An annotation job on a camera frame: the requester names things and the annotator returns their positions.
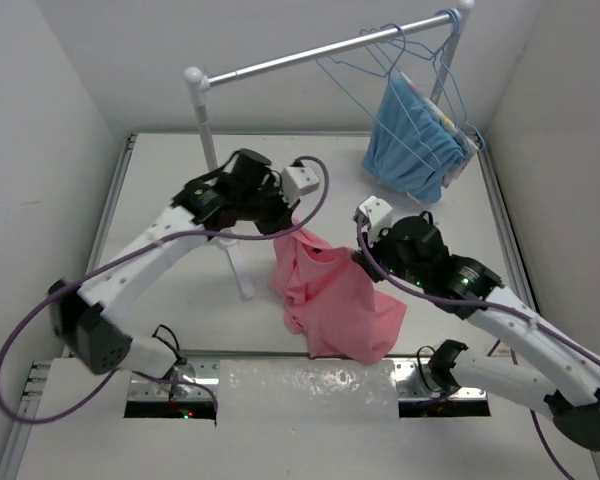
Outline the pink t shirt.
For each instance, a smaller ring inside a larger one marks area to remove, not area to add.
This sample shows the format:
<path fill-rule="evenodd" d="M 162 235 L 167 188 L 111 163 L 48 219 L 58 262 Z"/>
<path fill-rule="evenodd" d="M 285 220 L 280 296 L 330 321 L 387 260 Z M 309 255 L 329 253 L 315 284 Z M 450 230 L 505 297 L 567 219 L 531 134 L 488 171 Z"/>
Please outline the pink t shirt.
<path fill-rule="evenodd" d="M 273 241 L 271 288 L 283 300 L 284 324 L 306 337 L 312 358 L 339 356 L 372 365 L 394 347 L 407 312 L 379 292 L 354 262 L 306 228 Z"/>

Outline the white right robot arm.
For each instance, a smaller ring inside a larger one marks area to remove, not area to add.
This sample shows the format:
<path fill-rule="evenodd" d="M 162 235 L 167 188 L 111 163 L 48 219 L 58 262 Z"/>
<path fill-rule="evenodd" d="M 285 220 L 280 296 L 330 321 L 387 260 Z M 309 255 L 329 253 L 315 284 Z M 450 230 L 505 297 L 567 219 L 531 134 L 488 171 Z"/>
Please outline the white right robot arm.
<path fill-rule="evenodd" d="M 549 419 L 576 445 L 600 452 L 600 355 L 530 309 L 479 261 L 449 252 L 430 212 L 392 222 L 391 211 L 359 206 L 355 261 L 375 282 L 426 300 L 502 341 L 526 366 L 446 340 L 427 368 L 445 393 L 479 388 Z"/>

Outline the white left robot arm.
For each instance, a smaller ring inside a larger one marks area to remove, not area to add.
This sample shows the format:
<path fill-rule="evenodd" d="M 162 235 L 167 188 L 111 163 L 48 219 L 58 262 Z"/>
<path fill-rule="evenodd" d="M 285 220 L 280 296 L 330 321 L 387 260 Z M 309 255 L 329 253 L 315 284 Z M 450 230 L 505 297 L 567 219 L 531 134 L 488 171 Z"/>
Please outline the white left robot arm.
<path fill-rule="evenodd" d="M 166 377 L 181 364 L 181 354 L 126 330 L 127 311 L 193 250 L 233 239 L 230 230 L 239 222 L 253 223 L 266 240 L 290 230 L 301 197 L 319 185 L 300 159 L 277 171 L 253 150 L 233 152 L 218 168 L 189 180 L 108 264 L 79 281 L 56 281 L 48 290 L 53 332 L 94 375 L 123 369 Z"/>

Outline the patterned garment on hanger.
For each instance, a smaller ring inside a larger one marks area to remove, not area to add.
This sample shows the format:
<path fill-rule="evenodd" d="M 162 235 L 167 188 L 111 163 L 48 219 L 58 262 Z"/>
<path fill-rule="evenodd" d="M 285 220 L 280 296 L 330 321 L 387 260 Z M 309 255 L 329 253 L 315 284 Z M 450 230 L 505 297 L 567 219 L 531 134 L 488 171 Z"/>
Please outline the patterned garment on hanger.
<path fill-rule="evenodd" d="M 422 102 L 432 119 L 438 123 L 443 130 L 446 131 L 462 148 L 465 159 L 459 165 L 451 167 L 443 177 L 442 186 L 444 188 L 448 188 L 454 180 L 459 178 L 471 158 L 478 152 L 478 146 L 463 131 L 461 131 L 455 125 L 455 123 L 439 109 L 436 104 L 434 104 L 428 97 L 425 97 L 406 74 L 400 73 L 400 75 L 404 78 L 415 96 Z"/>

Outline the blue t shirt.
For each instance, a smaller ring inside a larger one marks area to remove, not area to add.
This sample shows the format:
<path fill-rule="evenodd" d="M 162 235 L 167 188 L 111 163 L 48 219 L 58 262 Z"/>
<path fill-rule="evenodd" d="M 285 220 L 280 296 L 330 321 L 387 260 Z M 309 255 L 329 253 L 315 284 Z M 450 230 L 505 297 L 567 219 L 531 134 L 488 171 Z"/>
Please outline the blue t shirt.
<path fill-rule="evenodd" d="M 404 77 L 392 76 L 362 166 L 386 187 L 434 204 L 444 177 L 464 163 L 462 146 L 437 122 Z"/>

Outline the white clothes rack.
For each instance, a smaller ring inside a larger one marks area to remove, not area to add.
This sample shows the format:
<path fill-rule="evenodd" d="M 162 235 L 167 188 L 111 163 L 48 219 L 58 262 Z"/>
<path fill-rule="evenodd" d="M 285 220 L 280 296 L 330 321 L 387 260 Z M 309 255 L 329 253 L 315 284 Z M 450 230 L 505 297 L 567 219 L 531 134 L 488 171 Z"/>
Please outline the white clothes rack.
<path fill-rule="evenodd" d="M 353 39 L 322 47 L 316 47 L 311 50 L 302 51 L 264 63 L 244 67 L 215 77 L 208 77 L 207 75 L 203 74 L 200 69 L 195 67 L 187 68 L 184 72 L 185 80 L 187 82 L 189 95 L 195 110 L 196 120 L 199 127 L 199 136 L 208 169 L 215 171 L 220 167 L 216 156 L 216 149 L 209 124 L 205 100 L 205 94 L 211 88 L 246 78 L 255 77 L 264 73 L 290 67 L 292 65 L 302 64 L 310 60 L 318 62 L 323 58 L 327 58 L 333 63 L 338 63 L 340 61 L 338 57 L 339 54 L 360 48 L 365 48 L 371 57 L 376 61 L 379 68 L 378 70 L 374 71 L 373 74 L 374 76 L 385 80 L 387 87 L 388 81 L 392 76 L 400 75 L 400 73 L 404 72 L 398 66 L 400 61 L 399 56 L 391 57 L 387 53 L 382 54 L 375 47 L 375 44 L 392 38 L 401 38 L 406 35 L 410 36 L 412 33 L 418 33 L 420 31 L 443 25 L 450 25 L 451 27 L 451 18 L 448 14 L 439 14 L 438 12 L 434 17 L 416 22 L 414 24 L 409 24 L 406 26 L 388 24 L 380 29 L 371 29 L 366 31 L 362 35 Z M 369 112 L 367 114 L 372 120 L 372 129 L 378 110 L 376 112 Z"/>

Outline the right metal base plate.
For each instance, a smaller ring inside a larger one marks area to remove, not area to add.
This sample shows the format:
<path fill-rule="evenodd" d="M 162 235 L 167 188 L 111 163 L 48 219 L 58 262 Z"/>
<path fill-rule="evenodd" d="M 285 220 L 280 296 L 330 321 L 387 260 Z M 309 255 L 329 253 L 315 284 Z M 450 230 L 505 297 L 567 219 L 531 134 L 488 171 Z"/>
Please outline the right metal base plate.
<path fill-rule="evenodd" d="M 432 385 L 431 380 L 428 380 L 427 384 L 431 386 L 431 388 L 428 388 L 425 381 L 420 378 L 420 371 L 424 371 L 428 360 L 428 356 L 424 356 L 420 360 L 415 356 L 392 359 L 394 364 L 393 379 L 400 401 L 424 402 L 440 399 L 478 402 L 487 400 L 487 394 L 476 388 L 455 388 L 452 394 L 444 394 L 438 387 Z"/>

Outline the metal base plate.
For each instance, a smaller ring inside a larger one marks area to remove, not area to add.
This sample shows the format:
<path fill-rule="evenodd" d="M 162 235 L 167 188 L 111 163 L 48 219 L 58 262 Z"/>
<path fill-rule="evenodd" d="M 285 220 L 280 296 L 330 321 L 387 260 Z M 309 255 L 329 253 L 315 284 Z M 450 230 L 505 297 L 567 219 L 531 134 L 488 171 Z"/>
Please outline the metal base plate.
<path fill-rule="evenodd" d="M 424 356 L 420 360 L 415 356 L 392 359 L 394 364 L 393 379 L 400 401 L 424 402 L 440 399 L 478 402 L 487 400 L 487 394 L 476 388 L 455 388 L 452 394 L 444 394 L 438 387 L 432 385 L 431 380 L 428 380 L 427 384 L 431 386 L 431 388 L 428 388 L 425 381 L 420 378 L 420 371 L 424 371 L 428 360 L 428 356 Z"/>
<path fill-rule="evenodd" d="M 127 400 L 131 402 L 213 402 L 218 394 L 220 358 L 189 356 L 186 365 L 171 373 L 176 384 L 160 384 L 133 374 Z"/>

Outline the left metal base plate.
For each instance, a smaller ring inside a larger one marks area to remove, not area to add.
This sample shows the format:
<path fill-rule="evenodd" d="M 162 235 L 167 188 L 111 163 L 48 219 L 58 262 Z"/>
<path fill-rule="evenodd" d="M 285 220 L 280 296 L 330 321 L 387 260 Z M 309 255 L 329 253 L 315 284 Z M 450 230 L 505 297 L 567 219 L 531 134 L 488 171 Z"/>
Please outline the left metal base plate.
<path fill-rule="evenodd" d="M 131 402 L 213 402 L 218 394 L 220 358 L 189 356 L 186 365 L 171 373 L 176 384 L 160 384 L 133 374 L 127 400 Z"/>

